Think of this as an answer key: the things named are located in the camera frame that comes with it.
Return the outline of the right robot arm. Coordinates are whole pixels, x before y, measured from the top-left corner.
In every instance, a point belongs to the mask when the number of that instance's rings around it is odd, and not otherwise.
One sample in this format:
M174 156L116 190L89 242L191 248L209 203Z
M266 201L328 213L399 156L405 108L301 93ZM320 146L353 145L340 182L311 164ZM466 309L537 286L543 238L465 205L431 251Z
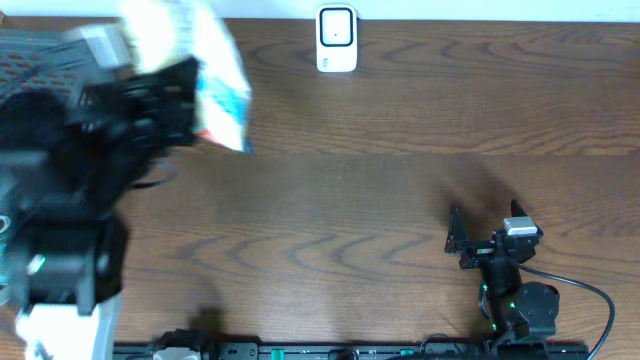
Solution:
M482 276L479 306L494 326L489 351L516 344L541 344L556 333L559 292L540 282L524 283L520 266L536 255L542 230L517 200L511 215L488 240L469 238L459 210L450 211L445 252L460 256L462 269L478 268Z

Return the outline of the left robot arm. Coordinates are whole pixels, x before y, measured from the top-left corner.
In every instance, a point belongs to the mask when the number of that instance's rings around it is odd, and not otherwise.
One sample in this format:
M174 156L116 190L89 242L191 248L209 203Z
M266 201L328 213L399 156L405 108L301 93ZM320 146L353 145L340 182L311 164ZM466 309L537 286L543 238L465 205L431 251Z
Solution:
M95 85L70 107L46 91L1 106L1 278L29 359L109 359L129 231L116 206L195 140L199 63Z

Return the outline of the large yellow snack bag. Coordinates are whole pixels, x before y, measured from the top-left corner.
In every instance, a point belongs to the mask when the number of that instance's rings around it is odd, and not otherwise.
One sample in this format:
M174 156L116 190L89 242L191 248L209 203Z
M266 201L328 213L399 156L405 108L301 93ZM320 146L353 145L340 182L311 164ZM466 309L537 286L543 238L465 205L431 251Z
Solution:
M151 73L189 56L199 61L196 135L248 152L252 89L234 38L210 0L123 0L122 29L136 72Z

